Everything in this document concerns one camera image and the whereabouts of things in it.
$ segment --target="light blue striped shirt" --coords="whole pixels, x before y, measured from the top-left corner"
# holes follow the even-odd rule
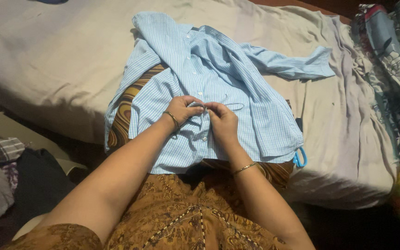
[[[177,25],[167,14],[140,12],[132,22],[140,32],[125,73],[105,115],[105,147],[117,100],[124,90],[153,66],[157,74],[132,101],[129,138],[152,123],[175,96],[191,95],[203,102],[227,105],[239,118],[238,138],[258,162],[287,162],[303,145],[303,136],[285,99],[259,71],[288,79],[334,76],[328,65],[331,48],[319,46],[309,57],[287,57],[249,43],[237,44],[209,26]],[[164,144],[151,173],[185,173],[203,158],[227,160],[215,144],[209,115],[191,117]]]

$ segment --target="person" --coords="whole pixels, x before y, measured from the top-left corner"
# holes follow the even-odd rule
[[[196,187],[175,174],[150,175],[169,136],[203,107],[231,173]],[[298,249],[314,246],[303,225],[239,144],[225,105],[174,97],[161,118],[111,154],[29,233],[7,249]]]

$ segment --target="woman's right hand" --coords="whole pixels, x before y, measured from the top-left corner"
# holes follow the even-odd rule
[[[205,103],[208,108],[215,140],[228,153],[232,147],[240,146],[237,138],[239,118],[225,105],[218,102]]]

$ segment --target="bracelet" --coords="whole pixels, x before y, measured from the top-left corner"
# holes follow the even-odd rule
[[[163,114],[168,114],[168,115],[170,115],[172,117],[172,119],[175,122],[175,125],[177,125],[176,133],[178,133],[180,131],[180,124],[178,124],[177,119],[175,119],[175,116],[173,114],[171,114],[171,112],[169,112],[169,111],[164,111]]]
[[[239,172],[241,172],[241,171],[243,171],[243,170],[245,170],[245,169],[247,169],[247,168],[249,168],[249,167],[252,167],[252,166],[254,166],[255,164],[257,164],[257,162],[253,162],[253,163],[249,164],[249,165],[246,166],[246,167],[242,167],[241,169],[239,169],[239,170],[237,170],[237,171],[234,171],[234,173],[232,173],[232,175],[235,175],[236,173],[239,173]]]

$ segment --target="white bedsheet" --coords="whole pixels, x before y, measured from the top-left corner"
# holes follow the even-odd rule
[[[247,0],[71,0],[62,5],[0,0],[0,105],[60,134],[103,143],[103,115],[134,45],[131,18],[145,10],[196,27],[209,25],[236,42],[287,56],[333,47],[335,77],[264,76],[303,118],[308,165],[295,170],[283,195],[345,209],[386,199],[397,167],[390,139],[370,109],[373,90],[357,70],[348,77],[342,67],[368,65],[354,50],[348,60],[346,48],[337,48],[341,41],[349,48],[348,26],[335,34],[319,12]],[[347,84],[353,86],[349,94]]]

